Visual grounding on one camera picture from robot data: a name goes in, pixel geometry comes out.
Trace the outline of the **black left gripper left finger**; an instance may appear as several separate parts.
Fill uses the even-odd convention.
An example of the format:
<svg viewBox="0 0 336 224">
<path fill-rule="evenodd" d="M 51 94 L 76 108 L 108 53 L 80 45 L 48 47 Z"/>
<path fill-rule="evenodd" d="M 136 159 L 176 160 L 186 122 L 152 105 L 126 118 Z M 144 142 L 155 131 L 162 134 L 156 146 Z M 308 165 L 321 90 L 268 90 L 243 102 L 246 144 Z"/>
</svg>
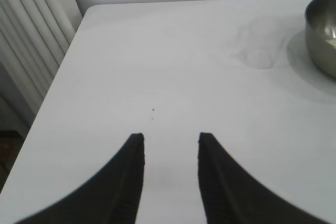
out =
<svg viewBox="0 0 336 224">
<path fill-rule="evenodd" d="M 144 181 L 144 136 L 131 134 L 102 169 L 21 223 L 135 223 Z"/>
</svg>

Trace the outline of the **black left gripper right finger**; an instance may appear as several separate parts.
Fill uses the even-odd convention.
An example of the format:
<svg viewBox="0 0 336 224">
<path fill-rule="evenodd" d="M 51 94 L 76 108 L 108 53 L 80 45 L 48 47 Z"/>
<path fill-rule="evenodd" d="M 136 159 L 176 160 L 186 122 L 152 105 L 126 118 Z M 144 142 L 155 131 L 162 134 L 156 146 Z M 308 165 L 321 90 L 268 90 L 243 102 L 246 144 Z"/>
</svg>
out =
<svg viewBox="0 0 336 224">
<path fill-rule="evenodd" d="M 198 184 L 207 223 L 323 223 L 248 174 L 211 133 L 198 141 Z"/>
</svg>

